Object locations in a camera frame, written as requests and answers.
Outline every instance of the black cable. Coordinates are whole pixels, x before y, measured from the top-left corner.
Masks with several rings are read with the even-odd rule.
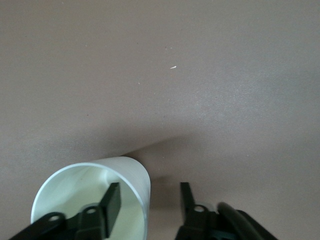
[[[233,226],[241,240],[264,240],[250,222],[232,206],[220,202],[217,210]]]

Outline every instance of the white plastic cup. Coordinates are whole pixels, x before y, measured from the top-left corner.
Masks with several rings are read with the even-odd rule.
[[[83,206],[99,203],[110,184],[117,182],[121,209],[108,239],[146,240],[150,178],[138,161],[124,156],[76,163],[55,172],[35,196],[31,223],[51,212],[71,218]]]

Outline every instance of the black hose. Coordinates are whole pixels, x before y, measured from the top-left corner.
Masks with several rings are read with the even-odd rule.
[[[264,240],[251,223],[232,206],[220,202],[217,210],[233,226],[241,240]]]

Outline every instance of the screw hole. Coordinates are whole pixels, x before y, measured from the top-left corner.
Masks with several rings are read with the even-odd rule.
[[[94,208],[91,208],[88,211],[86,211],[87,214],[93,214],[95,212],[96,212],[96,210]]]
[[[58,215],[54,215],[52,217],[49,218],[49,222],[54,222],[57,221],[60,217]]]

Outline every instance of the gray surface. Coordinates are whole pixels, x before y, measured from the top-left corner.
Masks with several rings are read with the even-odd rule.
[[[318,0],[2,1],[0,20],[1,240],[53,172],[120,155],[152,179],[150,240],[182,223],[181,181],[319,238]]]

